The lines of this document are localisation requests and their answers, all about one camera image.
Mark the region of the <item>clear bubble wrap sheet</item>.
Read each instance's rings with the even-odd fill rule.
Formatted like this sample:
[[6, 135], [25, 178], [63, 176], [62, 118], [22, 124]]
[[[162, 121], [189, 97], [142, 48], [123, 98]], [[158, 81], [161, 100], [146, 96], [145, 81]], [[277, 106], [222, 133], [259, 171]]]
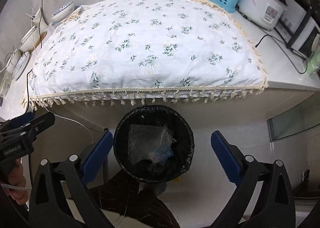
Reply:
[[173, 156], [172, 144], [176, 140], [164, 126], [131, 125], [128, 136], [128, 157], [131, 164], [148, 160], [153, 166], [164, 166]]

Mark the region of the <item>black lined trash bin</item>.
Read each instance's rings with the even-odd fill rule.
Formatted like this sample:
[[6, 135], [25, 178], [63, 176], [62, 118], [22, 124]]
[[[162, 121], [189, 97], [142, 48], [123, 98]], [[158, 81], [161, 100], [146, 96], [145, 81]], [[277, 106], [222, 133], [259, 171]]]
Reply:
[[133, 109], [119, 122], [113, 138], [121, 169], [144, 183], [168, 182], [189, 171], [194, 149], [187, 121], [163, 105]]

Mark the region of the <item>white plate stack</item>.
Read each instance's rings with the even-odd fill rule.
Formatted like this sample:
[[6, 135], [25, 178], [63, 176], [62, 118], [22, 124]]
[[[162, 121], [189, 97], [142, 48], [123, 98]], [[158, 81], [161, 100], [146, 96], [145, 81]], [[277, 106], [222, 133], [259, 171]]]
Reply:
[[32, 26], [21, 40], [20, 51], [31, 53], [46, 35], [47, 31], [41, 32], [36, 25]]

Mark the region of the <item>blue white porcelain bowl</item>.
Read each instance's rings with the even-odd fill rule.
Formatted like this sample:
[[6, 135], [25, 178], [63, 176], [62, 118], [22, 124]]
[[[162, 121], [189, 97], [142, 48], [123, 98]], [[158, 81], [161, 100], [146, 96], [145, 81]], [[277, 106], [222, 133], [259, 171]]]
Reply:
[[52, 22], [60, 22], [66, 19], [71, 13], [74, 11], [74, 2], [70, 1], [63, 6], [61, 6], [58, 10], [56, 10], [52, 16]]

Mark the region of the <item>white floral tablecloth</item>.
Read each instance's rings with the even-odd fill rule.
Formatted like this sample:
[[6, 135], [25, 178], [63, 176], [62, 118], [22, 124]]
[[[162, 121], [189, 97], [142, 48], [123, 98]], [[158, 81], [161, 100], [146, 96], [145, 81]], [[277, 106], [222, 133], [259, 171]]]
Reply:
[[267, 76], [253, 43], [211, 1], [105, 0], [53, 31], [21, 103], [217, 101], [261, 93]]

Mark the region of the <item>green glass cup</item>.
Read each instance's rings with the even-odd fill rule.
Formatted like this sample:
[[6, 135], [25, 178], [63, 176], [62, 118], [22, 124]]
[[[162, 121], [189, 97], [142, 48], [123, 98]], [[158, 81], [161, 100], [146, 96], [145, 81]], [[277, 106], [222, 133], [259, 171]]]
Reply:
[[306, 73], [308, 75], [316, 75], [320, 66], [320, 50], [317, 49], [313, 52], [312, 56], [308, 60], [308, 69]]

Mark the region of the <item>microwave oven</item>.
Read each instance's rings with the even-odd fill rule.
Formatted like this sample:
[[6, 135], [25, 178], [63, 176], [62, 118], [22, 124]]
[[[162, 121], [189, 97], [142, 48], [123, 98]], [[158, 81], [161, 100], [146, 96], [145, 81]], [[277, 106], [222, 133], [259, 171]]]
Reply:
[[308, 58], [312, 55], [312, 45], [319, 35], [319, 1], [286, 0], [286, 4], [276, 30], [288, 49]]

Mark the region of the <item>white rice cooker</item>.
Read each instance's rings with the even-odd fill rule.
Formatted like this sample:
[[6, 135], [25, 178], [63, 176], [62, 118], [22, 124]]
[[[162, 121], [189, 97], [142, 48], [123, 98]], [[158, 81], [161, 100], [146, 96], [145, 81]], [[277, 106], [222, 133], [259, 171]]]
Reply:
[[239, 0], [239, 12], [266, 30], [276, 26], [286, 10], [286, 0]]

